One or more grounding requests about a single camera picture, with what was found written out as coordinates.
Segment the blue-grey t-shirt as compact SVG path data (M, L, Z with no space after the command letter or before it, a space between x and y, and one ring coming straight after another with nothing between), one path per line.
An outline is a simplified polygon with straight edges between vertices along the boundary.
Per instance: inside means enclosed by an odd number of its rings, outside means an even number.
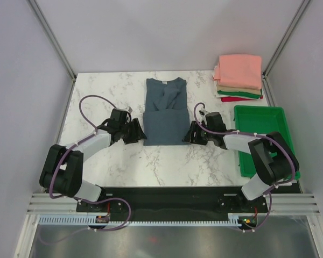
M190 128L187 108L187 82L146 80L145 112L143 113L144 146L182 146Z

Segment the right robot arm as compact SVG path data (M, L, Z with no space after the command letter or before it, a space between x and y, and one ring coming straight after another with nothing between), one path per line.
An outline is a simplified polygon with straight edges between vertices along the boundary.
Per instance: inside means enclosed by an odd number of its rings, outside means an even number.
M206 145L211 141L221 149L251 155L256 173L236 197L239 210L249 211L255 206L256 198L295 178L299 162L279 132L252 134L228 130L220 113L201 111L200 114L202 121L191 122L183 142Z

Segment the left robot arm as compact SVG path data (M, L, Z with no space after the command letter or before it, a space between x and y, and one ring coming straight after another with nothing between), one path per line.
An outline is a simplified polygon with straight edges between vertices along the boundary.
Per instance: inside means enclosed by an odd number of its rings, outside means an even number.
M146 139L137 118L132 119L128 111L114 108L110 118L88 136L66 146L55 144L50 147L39 184L50 191L51 198L85 199L95 211L103 211L107 198L101 195L100 186L83 179L84 162L120 140L127 145Z

